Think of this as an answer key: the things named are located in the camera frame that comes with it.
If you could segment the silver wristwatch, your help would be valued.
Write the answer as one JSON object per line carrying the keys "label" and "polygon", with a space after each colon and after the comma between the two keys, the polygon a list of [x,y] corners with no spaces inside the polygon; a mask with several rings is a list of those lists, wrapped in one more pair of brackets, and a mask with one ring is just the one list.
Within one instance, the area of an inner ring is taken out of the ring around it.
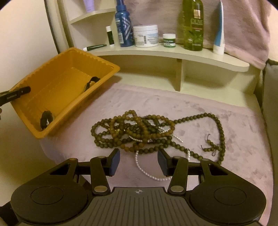
{"label": "silver wristwatch", "polygon": [[51,111],[44,111],[40,119],[40,127],[42,130],[46,129],[54,120],[53,114]]}

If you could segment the orange plastic tray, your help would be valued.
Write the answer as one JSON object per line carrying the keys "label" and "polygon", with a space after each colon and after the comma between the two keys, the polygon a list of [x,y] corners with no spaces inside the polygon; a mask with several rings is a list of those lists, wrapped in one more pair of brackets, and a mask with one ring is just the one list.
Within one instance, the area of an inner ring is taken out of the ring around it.
{"label": "orange plastic tray", "polygon": [[[41,65],[11,88],[12,91],[30,86],[31,91],[11,102],[15,112],[37,138],[51,136],[91,97],[94,90],[119,72],[120,67],[89,52],[70,48]],[[97,83],[83,92],[93,77]],[[40,119],[51,111],[54,120],[44,130]]]}

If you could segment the black wristwatch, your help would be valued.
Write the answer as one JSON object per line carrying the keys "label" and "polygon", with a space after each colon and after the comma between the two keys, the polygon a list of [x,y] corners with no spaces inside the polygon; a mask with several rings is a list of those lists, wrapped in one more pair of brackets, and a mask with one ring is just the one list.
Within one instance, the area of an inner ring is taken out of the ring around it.
{"label": "black wristwatch", "polygon": [[83,92],[87,91],[93,83],[97,83],[100,80],[99,77],[93,76],[85,85]]}

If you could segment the dark green small tube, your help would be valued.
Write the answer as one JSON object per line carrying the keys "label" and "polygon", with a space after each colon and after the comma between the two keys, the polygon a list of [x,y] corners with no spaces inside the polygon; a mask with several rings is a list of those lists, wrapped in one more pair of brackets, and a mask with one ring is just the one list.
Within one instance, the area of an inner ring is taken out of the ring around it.
{"label": "dark green small tube", "polygon": [[87,46],[85,48],[83,48],[83,51],[91,51],[91,50],[95,50],[95,49],[99,49],[99,48],[103,48],[106,47],[106,44],[101,44],[101,45],[94,45],[94,46]]}

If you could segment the cream wooden shelf unit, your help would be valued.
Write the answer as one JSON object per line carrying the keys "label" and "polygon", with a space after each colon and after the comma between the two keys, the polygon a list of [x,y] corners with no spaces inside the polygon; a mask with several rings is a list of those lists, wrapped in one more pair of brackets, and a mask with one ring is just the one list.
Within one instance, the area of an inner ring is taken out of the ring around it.
{"label": "cream wooden shelf unit", "polygon": [[[259,70],[228,54],[217,55],[210,49],[190,51],[182,45],[166,48],[162,43],[149,48],[121,47],[115,23],[115,4],[115,1],[95,1],[96,9],[87,13],[83,1],[57,1],[68,45],[83,49],[106,44],[91,53],[119,65],[125,75],[166,75],[176,91],[187,84],[196,84],[249,95],[254,93]],[[106,26],[112,29],[115,42],[112,47]]]}

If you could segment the green white lip balm stick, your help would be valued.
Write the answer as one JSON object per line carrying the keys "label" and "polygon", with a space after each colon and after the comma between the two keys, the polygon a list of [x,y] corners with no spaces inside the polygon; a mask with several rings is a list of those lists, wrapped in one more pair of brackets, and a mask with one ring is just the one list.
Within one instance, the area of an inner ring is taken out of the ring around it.
{"label": "green white lip balm stick", "polygon": [[112,47],[112,46],[115,45],[115,42],[114,42],[114,37],[113,37],[111,26],[106,26],[105,28],[106,28],[106,31],[107,31],[107,37],[108,37],[109,45]]}

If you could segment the lavender tube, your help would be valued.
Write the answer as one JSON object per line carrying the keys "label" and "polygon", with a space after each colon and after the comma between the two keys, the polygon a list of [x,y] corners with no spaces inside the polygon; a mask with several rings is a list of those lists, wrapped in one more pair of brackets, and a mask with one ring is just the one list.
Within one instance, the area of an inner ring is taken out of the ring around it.
{"label": "lavender tube", "polygon": [[83,4],[87,13],[93,12],[95,10],[94,0],[83,0]]}

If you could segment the small green lip salve jar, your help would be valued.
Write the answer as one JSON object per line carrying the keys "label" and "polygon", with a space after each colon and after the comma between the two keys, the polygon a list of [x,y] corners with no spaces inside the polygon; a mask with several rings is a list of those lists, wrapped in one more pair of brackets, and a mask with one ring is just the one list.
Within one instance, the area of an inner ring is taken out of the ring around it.
{"label": "small green lip salve jar", "polygon": [[174,48],[176,46],[176,34],[164,33],[163,34],[163,46],[166,48]]}

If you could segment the blue white tube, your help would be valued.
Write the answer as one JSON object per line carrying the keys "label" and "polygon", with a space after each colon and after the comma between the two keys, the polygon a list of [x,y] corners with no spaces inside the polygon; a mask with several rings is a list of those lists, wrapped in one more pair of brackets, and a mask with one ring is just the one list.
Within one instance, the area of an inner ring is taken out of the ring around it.
{"label": "blue white tube", "polygon": [[222,1],[219,1],[219,28],[213,44],[213,52],[217,55],[224,55],[225,38],[224,38],[224,9]]}

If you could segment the blue spray bottle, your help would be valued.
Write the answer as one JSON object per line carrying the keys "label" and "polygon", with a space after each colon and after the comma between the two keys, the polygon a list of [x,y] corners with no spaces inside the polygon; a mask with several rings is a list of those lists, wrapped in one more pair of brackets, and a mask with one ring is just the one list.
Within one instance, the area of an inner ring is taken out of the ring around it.
{"label": "blue spray bottle", "polygon": [[122,0],[116,1],[115,22],[120,46],[130,47],[135,45],[130,13]]}

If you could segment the white cream jar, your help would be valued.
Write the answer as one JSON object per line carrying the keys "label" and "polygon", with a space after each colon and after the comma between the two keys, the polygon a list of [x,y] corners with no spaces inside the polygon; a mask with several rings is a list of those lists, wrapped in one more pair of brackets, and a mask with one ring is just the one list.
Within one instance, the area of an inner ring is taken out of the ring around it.
{"label": "white cream jar", "polygon": [[133,27],[135,46],[138,48],[155,47],[159,43],[157,25],[137,25]]}

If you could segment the green olive spray bottle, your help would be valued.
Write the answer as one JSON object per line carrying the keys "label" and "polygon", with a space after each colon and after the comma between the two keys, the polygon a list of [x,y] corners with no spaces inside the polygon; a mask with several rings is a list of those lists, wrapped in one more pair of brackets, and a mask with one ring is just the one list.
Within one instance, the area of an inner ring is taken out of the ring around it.
{"label": "green olive spray bottle", "polygon": [[184,48],[201,51],[204,38],[204,6],[202,1],[182,1],[182,31]]}

